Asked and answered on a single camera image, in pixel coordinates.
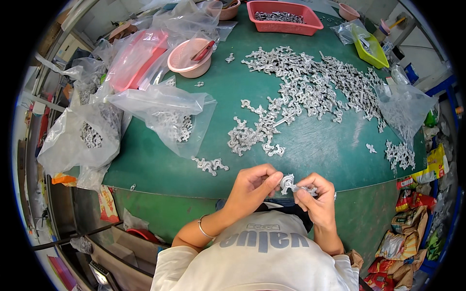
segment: green work table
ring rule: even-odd
[[[226,143],[230,140],[227,133],[237,125],[233,117],[246,119],[246,126],[253,128],[254,122],[258,121],[257,114],[241,108],[240,99],[250,100],[254,108],[259,104],[267,108],[267,96],[272,99],[280,96],[277,92],[282,83],[280,78],[274,74],[249,72],[247,65],[241,63],[258,47],[270,51],[274,47],[290,46],[298,54],[313,55],[316,61],[321,59],[320,50],[324,55],[353,64],[359,71],[366,73],[367,67],[371,67],[358,57],[354,45],[344,46],[339,41],[327,21],[323,21],[324,29],[315,35],[304,36],[257,32],[248,18],[246,5],[240,6],[238,16],[232,20],[239,23],[228,39],[219,43],[206,74],[196,79],[176,74],[178,88],[191,93],[207,92],[217,100],[197,157],[206,160],[221,158],[223,164],[229,166],[229,171],[219,169],[215,177],[203,172],[196,167],[196,162],[180,158],[169,150],[143,121],[133,118],[121,141],[120,154],[112,162],[103,184],[122,189],[130,189],[136,184],[135,191],[170,196],[227,198],[240,169],[267,162],[284,174],[294,174],[296,181],[317,172],[333,182],[336,191],[383,183],[426,168],[422,132],[418,132],[414,139],[416,168],[402,170],[397,166],[393,171],[384,156],[385,140],[398,144],[400,139],[388,126],[380,134],[375,118],[367,121],[363,119],[364,112],[356,113],[352,109],[343,111],[341,124],[332,122],[334,115],[331,113],[319,121],[316,116],[308,117],[304,109],[290,126],[286,123],[279,125],[277,128],[282,133],[274,135],[272,144],[286,147],[282,157],[267,156],[260,143],[241,157],[232,153]],[[230,53],[234,53],[235,60],[228,64],[225,58]],[[382,79],[388,76],[382,70],[376,71]],[[167,73],[165,79],[172,75],[173,72]],[[203,81],[204,86],[195,87],[198,81]],[[335,91],[338,100],[346,101],[340,89]],[[370,154],[366,143],[373,144],[377,153]]]

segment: metal pole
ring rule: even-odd
[[[35,245],[35,246],[32,247],[32,250],[37,251],[37,250],[44,250],[44,249],[48,249],[48,248],[53,248],[56,245],[65,244],[65,243],[69,242],[72,238],[80,238],[80,237],[83,237],[83,236],[90,236],[90,235],[96,234],[98,232],[107,230],[107,229],[111,228],[112,226],[116,226],[116,225],[119,225],[119,224],[122,224],[122,223],[123,223],[123,220],[120,220],[119,222],[109,224],[107,226],[98,228],[96,230],[93,230],[91,232],[88,232],[88,233],[80,235],[80,236],[68,237],[68,238],[64,238],[64,239],[61,239],[59,241],[51,242],[51,243],[48,243],[48,244]]]
[[[45,99],[37,97],[36,95],[32,95],[31,93],[28,93],[26,91],[22,92],[22,97],[26,97],[26,98],[28,98],[28,99],[30,99],[32,101],[37,101],[37,102],[43,103],[43,104],[49,106],[51,109],[56,110],[56,111],[60,111],[60,112],[65,111],[64,107],[61,107],[59,105],[56,105],[55,103],[52,103],[52,102],[49,102],[49,101],[47,101]]]

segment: yellow snack package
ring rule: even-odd
[[[443,144],[439,144],[436,149],[431,150],[427,157],[427,169],[412,174],[411,177],[418,184],[429,183],[435,179],[439,179],[448,173],[448,161],[446,159]]]

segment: red snack package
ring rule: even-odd
[[[364,278],[364,281],[372,289],[378,287],[381,291],[393,291],[395,288],[392,275],[387,275],[387,273],[371,273]]]
[[[384,257],[378,257],[367,269],[369,273],[387,273],[393,274],[399,267],[404,264],[404,261],[387,260]]]
[[[432,211],[436,203],[437,199],[434,197],[423,195],[412,190],[403,190],[400,192],[395,210],[396,212],[402,212],[421,205],[426,205],[427,208]]]

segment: metal frame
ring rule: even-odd
[[[411,14],[413,17],[412,23],[408,25],[408,27],[403,31],[403,33],[393,42],[393,44],[400,45],[406,37],[414,30],[414,28],[417,26],[422,33],[425,35],[427,40],[430,42],[432,45],[433,49],[437,53],[437,55],[440,58],[440,61],[447,61],[448,57],[443,50],[442,46],[440,45],[440,42],[437,40],[437,38],[434,35],[434,32],[430,28],[427,20],[422,16],[421,12],[416,8],[416,6],[410,1],[410,0],[398,0],[398,2],[403,5],[403,7],[408,10],[408,12]]]
[[[60,244],[65,244],[65,243],[68,243],[72,238],[80,238],[80,237],[83,237],[83,236],[91,236],[93,234],[96,234],[96,233],[99,233],[101,231],[104,231],[104,230],[108,230],[110,229],[112,226],[117,226],[119,224],[122,224],[123,223],[123,220],[120,220],[118,222],[115,222],[115,223],[112,223],[112,224],[109,224],[109,225],[106,225],[106,226],[103,226],[101,228],[98,228],[98,229],[95,229],[91,232],[88,232],[86,234],[83,234],[83,235],[78,235],[78,236],[74,236],[74,237],[68,237],[68,238],[64,238],[64,239],[61,239],[61,240],[58,240],[56,242],[51,242],[51,243],[48,243],[48,244],[40,244],[40,245],[35,245],[32,247],[32,250],[33,251],[37,251],[37,250],[44,250],[44,249],[48,249],[48,248],[53,248],[55,246],[58,246]]]

